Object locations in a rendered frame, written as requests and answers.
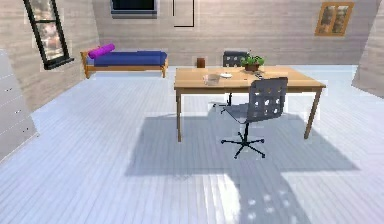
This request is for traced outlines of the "green plant in brown pot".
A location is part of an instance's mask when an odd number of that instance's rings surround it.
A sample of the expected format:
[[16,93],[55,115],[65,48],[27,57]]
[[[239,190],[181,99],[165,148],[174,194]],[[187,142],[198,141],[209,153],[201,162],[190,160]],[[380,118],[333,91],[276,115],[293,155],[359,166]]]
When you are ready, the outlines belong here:
[[264,62],[265,60],[260,56],[248,55],[241,59],[241,66],[244,67],[246,71],[255,72],[264,64]]

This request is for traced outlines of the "thin black picture frame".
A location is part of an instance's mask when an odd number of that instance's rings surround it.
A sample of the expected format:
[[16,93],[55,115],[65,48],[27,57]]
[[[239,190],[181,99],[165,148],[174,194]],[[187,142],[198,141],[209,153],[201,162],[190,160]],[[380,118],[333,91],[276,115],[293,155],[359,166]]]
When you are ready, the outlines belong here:
[[193,27],[194,0],[172,0],[172,16],[175,27]]

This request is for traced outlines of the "white chest of drawers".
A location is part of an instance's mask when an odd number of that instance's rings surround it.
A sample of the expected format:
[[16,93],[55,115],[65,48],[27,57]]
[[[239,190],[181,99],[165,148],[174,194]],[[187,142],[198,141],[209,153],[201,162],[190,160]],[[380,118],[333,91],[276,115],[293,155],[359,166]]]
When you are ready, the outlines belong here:
[[9,56],[0,49],[0,161],[37,134]]

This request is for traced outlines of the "black framed window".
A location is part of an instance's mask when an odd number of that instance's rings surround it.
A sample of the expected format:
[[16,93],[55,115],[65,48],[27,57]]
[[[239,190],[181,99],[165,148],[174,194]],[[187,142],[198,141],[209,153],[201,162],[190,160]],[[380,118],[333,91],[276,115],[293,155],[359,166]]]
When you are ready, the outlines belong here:
[[23,0],[43,67],[52,70],[70,63],[56,0]]

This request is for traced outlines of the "wooden bed with blue mattress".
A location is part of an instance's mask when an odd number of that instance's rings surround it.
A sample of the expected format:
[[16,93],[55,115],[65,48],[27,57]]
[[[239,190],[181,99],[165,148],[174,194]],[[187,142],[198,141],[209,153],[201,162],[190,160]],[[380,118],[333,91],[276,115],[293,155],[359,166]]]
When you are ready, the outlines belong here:
[[96,71],[159,70],[165,77],[168,68],[168,56],[162,51],[109,52],[95,59],[81,52],[81,58],[87,79]]

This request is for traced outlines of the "grey perforated swivel chair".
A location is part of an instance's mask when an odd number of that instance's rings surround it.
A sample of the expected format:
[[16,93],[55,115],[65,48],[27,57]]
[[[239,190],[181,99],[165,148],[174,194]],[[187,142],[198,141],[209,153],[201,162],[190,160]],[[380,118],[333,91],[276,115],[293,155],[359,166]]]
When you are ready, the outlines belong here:
[[[225,51],[223,54],[223,66],[224,67],[238,67],[244,70],[244,66],[241,64],[242,60],[247,57],[246,51]],[[232,94],[229,94],[227,102],[225,104],[215,103],[214,107],[230,106],[232,103]]]
[[245,126],[244,133],[238,132],[240,141],[221,141],[222,144],[233,143],[240,145],[240,148],[234,155],[234,158],[237,158],[245,147],[248,147],[259,153],[262,158],[265,157],[263,152],[252,146],[252,143],[263,143],[264,139],[261,138],[253,141],[248,140],[249,125],[255,122],[279,118],[282,115],[285,104],[287,85],[287,77],[255,80],[249,87],[247,103],[225,106],[223,108],[223,110],[227,112],[234,120]]

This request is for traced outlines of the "wooden table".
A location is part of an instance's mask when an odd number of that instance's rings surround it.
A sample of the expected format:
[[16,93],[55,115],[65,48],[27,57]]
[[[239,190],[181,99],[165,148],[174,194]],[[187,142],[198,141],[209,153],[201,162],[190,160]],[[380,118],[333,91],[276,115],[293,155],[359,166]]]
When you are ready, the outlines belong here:
[[[308,123],[304,132],[304,138],[307,139],[312,128],[322,90],[326,85],[288,66],[262,66],[260,71],[262,72],[262,77],[265,79],[287,77],[288,93],[315,93]],[[221,73],[230,73],[231,77],[220,78],[218,82],[213,85],[205,84],[204,78],[206,75],[220,75]],[[241,67],[177,68],[174,90],[176,91],[176,127],[178,141],[181,141],[182,137],[181,96],[183,94],[246,93],[254,80],[257,80],[257,77],[252,72],[247,72]]]

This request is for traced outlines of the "purple bolster pillow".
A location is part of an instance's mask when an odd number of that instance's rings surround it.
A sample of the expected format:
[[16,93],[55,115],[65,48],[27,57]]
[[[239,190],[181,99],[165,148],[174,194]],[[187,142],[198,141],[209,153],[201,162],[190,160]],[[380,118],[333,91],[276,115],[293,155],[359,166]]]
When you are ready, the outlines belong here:
[[99,46],[98,48],[95,48],[88,52],[88,56],[91,59],[96,59],[99,56],[105,55],[115,49],[115,45],[113,43],[106,44],[103,46]]

